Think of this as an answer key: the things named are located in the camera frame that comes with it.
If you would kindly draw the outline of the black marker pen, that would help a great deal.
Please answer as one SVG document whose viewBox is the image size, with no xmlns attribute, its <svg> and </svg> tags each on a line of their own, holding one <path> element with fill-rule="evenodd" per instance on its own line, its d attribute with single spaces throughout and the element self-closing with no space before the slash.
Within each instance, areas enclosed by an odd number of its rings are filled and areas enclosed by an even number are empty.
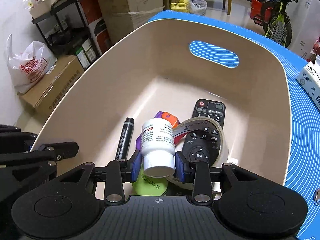
<svg viewBox="0 0 320 240">
<path fill-rule="evenodd" d="M 121 135 L 120 135 L 120 139 L 119 139 L 119 143 L 116 151 L 116 157 L 115 157 L 115 160 L 119 162 L 123 162 L 127 159 L 127 154 L 130 147 L 134 126 L 135 126 L 134 119 L 126 118 L 121 130 Z"/>
</svg>

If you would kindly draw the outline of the green round tin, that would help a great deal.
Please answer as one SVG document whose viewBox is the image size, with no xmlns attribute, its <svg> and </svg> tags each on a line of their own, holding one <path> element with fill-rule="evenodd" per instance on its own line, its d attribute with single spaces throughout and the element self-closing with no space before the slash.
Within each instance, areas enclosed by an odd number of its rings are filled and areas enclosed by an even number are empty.
<svg viewBox="0 0 320 240">
<path fill-rule="evenodd" d="M 132 184 L 133 190 L 139 196 L 163 196 L 169 182 L 165 178 L 151 178 L 144 174 L 143 166 L 136 182 Z"/>
</svg>

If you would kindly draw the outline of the black remote control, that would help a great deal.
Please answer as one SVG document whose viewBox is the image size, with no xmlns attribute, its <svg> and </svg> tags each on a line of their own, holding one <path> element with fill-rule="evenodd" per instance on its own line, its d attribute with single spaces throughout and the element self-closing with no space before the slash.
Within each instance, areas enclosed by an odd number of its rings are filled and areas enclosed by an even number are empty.
<svg viewBox="0 0 320 240">
<path fill-rule="evenodd" d="M 195 103 L 192 117 L 212 118 L 223 126 L 225 110 L 226 107 L 223 102 L 199 99 Z M 201 125 L 200 128 L 186 135 L 182 153 L 188 161 L 205 161 L 212 166 L 218 159 L 220 146 L 221 140 L 218 129 Z"/>
</svg>

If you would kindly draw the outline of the white pill bottle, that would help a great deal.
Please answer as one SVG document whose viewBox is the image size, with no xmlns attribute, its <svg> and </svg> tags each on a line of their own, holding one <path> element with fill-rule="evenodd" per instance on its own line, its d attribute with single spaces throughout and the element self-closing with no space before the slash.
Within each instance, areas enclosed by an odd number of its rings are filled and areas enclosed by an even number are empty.
<svg viewBox="0 0 320 240">
<path fill-rule="evenodd" d="M 154 118 L 142 126 L 141 154 L 144 174 L 165 178 L 175 172 L 175 144 L 171 123 Z"/>
</svg>

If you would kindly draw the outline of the grey tape roll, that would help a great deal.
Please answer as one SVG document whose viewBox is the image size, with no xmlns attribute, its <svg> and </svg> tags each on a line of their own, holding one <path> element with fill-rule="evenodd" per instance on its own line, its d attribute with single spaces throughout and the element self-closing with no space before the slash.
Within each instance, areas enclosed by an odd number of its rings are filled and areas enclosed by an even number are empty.
<svg viewBox="0 0 320 240">
<path fill-rule="evenodd" d="M 193 182 L 187 179 L 195 171 L 195 163 L 204 161 L 210 167 L 221 167 L 229 157 L 223 125 L 224 117 L 201 114 L 173 128 L 175 145 L 181 140 L 184 143 L 182 150 L 175 155 L 175 174 L 168 176 L 167 180 L 191 190 Z"/>
</svg>

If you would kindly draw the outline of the orange purple folding toy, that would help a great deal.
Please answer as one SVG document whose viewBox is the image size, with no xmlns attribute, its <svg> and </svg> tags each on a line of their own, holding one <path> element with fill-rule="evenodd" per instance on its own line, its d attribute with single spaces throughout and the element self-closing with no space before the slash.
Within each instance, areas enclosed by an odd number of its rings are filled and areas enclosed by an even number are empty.
<svg viewBox="0 0 320 240">
<path fill-rule="evenodd" d="M 159 112 L 158 115 L 164 114 L 165 118 L 157 117 L 144 122 L 141 133 L 136 140 L 136 149 L 144 156 L 155 152 L 165 152 L 169 155 L 175 153 L 175 142 L 173 127 L 168 113 Z"/>
</svg>

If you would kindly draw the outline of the white usb charger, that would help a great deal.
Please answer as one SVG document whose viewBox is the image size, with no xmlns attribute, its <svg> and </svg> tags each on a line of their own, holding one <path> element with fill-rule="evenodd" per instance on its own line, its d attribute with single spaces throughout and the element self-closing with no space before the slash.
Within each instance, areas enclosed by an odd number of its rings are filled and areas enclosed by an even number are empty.
<svg viewBox="0 0 320 240">
<path fill-rule="evenodd" d="M 225 162 L 225 164 L 233 164 L 233 165 L 238 165 L 238 159 L 233 158 L 233 157 L 228 157 L 228 160 Z"/>
</svg>

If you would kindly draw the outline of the white red plastic bag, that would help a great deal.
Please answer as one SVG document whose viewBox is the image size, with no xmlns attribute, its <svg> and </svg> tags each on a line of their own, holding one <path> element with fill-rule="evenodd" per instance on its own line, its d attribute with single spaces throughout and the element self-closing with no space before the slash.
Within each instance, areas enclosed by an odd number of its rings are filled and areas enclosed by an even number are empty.
<svg viewBox="0 0 320 240">
<path fill-rule="evenodd" d="M 35 86 L 57 61 L 53 52 L 40 41 L 31 42 L 20 55 L 14 54 L 11 35 L 7 38 L 4 55 L 12 84 L 20 94 Z"/>
</svg>

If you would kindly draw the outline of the beige plastic storage bin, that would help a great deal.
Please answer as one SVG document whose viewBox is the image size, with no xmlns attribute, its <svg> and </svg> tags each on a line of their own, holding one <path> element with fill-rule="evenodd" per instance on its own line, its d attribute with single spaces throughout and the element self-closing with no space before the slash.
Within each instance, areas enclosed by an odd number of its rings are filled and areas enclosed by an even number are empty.
<svg viewBox="0 0 320 240">
<path fill-rule="evenodd" d="M 199 99 L 226 106 L 223 131 L 239 166 L 284 184 L 291 144 L 285 70 L 266 48 L 226 28 L 183 20 L 149 22 L 119 41 L 76 81 L 50 115 L 34 148 L 75 141 L 79 153 L 58 174 L 115 157 L 123 123 L 133 137 L 159 111 L 180 121 Z"/>
</svg>

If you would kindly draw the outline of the white tissue box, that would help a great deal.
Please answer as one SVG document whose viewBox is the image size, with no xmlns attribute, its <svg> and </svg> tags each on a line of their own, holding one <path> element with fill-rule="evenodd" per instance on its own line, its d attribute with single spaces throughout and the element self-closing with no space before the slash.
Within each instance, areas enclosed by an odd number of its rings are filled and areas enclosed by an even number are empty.
<svg viewBox="0 0 320 240">
<path fill-rule="evenodd" d="M 313 101 L 318 110 L 320 110 L 320 66 L 319 55 L 316 56 L 314 63 L 309 62 L 302 68 L 296 80 L 305 90 L 309 98 Z"/>
</svg>

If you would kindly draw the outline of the black metal shelf rack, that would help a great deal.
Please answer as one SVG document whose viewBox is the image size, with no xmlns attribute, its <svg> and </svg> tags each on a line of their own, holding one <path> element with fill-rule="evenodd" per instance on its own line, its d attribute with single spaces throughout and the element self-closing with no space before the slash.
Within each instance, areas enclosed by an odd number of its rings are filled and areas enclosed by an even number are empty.
<svg viewBox="0 0 320 240">
<path fill-rule="evenodd" d="M 75 55 L 84 69 L 112 46 L 98 0 L 56 0 L 32 23 L 56 56 Z"/>
</svg>

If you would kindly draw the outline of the small box on rack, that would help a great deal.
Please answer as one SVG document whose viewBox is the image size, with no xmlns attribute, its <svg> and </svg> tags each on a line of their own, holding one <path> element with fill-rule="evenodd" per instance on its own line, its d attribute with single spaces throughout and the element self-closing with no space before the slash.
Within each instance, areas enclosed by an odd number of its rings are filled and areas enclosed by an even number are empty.
<svg viewBox="0 0 320 240">
<path fill-rule="evenodd" d="M 51 6 L 58 0 L 44 0 L 40 2 L 36 7 L 32 8 L 29 12 L 32 18 L 38 18 L 47 12 L 50 12 Z"/>
</svg>

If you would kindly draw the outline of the green black bicycle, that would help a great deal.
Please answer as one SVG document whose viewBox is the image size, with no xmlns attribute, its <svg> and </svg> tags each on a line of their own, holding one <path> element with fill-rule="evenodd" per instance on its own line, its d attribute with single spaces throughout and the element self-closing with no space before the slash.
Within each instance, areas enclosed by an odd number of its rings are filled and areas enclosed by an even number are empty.
<svg viewBox="0 0 320 240">
<path fill-rule="evenodd" d="M 291 20 L 286 12 L 287 4 L 298 0 L 251 0 L 250 18 L 261 26 L 265 37 L 289 47 L 292 41 Z"/>
</svg>

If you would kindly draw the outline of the large stacked cardboard box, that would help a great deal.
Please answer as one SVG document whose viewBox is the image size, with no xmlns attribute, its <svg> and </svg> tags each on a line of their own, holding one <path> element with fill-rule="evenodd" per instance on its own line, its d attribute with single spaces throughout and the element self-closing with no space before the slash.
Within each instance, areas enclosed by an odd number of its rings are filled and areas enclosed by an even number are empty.
<svg viewBox="0 0 320 240">
<path fill-rule="evenodd" d="M 98 0 L 113 44 L 163 10 L 163 0 Z"/>
</svg>

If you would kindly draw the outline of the white refrigerator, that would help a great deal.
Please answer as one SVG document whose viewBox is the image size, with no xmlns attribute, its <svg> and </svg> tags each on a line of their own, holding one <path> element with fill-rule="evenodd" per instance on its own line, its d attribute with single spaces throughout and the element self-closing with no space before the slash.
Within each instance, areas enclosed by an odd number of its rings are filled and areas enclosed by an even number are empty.
<svg viewBox="0 0 320 240">
<path fill-rule="evenodd" d="M 292 26 L 292 41 L 289 50 L 306 61 L 315 59 L 311 50 L 319 37 L 319 0 L 298 0 L 286 9 Z"/>
</svg>

